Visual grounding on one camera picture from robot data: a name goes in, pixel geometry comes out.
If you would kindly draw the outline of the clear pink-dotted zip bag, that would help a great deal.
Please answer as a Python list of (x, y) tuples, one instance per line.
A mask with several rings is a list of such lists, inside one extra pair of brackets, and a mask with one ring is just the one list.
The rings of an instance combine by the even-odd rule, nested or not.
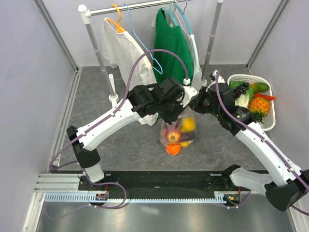
[(162, 122), (159, 140), (169, 155), (176, 156), (183, 148), (188, 147), (196, 136), (194, 112), (186, 108), (172, 124)]

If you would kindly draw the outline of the yellow squash toy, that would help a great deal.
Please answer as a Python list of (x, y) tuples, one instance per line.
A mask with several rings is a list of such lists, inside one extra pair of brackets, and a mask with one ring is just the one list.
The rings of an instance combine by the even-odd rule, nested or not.
[(181, 142), (180, 144), (182, 147), (188, 147), (190, 145), (190, 142)]

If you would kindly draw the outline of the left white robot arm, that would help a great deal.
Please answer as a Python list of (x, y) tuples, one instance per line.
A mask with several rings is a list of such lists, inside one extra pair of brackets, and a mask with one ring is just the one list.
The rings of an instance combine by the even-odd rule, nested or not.
[(117, 106), (83, 127), (70, 126), (69, 140), (73, 142), (74, 154), (85, 170), (89, 185), (101, 190), (106, 178), (100, 164), (97, 146), (122, 127), (146, 116), (160, 114), (169, 124), (176, 121), (188, 102), (189, 87), (182, 86), (176, 79), (168, 78), (161, 84), (133, 87)]

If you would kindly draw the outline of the purple eggplant toy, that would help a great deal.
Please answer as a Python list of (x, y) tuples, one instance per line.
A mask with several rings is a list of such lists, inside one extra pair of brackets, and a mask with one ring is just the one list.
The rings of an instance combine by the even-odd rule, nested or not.
[(191, 140), (194, 140), (195, 137), (196, 137), (196, 134), (193, 131), (184, 132), (181, 134), (179, 142), (191, 141)]

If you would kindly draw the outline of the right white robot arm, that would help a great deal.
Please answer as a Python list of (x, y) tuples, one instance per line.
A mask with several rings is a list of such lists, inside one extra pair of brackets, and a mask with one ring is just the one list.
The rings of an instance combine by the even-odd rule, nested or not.
[(243, 187), (266, 196), (279, 211), (286, 211), (309, 192), (309, 172), (293, 163), (265, 135), (253, 114), (235, 106), (232, 90), (226, 83), (201, 87), (190, 108), (200, 114), (215, 116), (220, 125), (243, 142), (267, 170), (259, 174), (239, 165), (225, 169), (222, 187), (233, 190)]

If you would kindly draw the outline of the yellow pear toy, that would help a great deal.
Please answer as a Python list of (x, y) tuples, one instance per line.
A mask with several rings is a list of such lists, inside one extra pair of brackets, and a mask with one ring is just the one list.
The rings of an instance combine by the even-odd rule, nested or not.
[(182, 120), (182, 126), (180, 128), (181, 132), (190, 132), (196, 129), (196, 122), (195, 119), (192, 117), (186, 117)]

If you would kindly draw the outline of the red apple toy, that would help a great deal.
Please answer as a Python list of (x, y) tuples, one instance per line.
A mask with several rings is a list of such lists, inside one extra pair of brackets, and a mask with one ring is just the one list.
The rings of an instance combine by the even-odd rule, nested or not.
[(179, 142), (181, 137), (181, 132), (179, 130), (166, 130), (165, 138), (169, 143)]

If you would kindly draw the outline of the orange toy fruit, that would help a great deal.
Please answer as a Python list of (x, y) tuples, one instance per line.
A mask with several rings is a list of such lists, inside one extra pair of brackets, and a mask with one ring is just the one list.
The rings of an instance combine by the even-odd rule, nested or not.
[(182, 146), (180, 144), (167, 144), (165, 150), (169, 155), (175, 156), (180, 153), (181, 148)]

